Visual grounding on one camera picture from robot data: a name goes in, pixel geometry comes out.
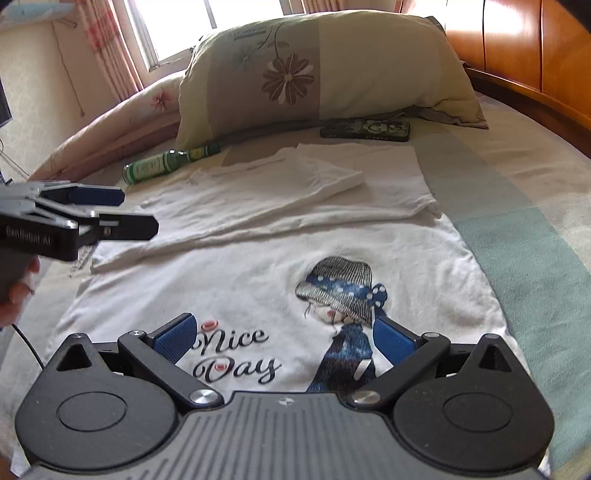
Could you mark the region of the person left hand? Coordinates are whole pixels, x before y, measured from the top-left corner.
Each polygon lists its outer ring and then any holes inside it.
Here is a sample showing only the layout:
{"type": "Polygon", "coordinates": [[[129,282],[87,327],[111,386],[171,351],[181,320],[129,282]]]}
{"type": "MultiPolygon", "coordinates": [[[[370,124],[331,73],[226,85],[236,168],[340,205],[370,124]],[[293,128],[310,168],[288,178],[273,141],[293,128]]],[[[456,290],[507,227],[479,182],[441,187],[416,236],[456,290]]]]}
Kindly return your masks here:
{"type": "Polygon", "coordinates": [[[8,299],[0,306],[1,328],[14,324],[18,319],[25,301],[34,294],[34,288],[30,285],[30,282],[31,278],[39,273],[40,268],[40,260],[37,256],[34,256],[18,280],[9,288],[8,299]]]}

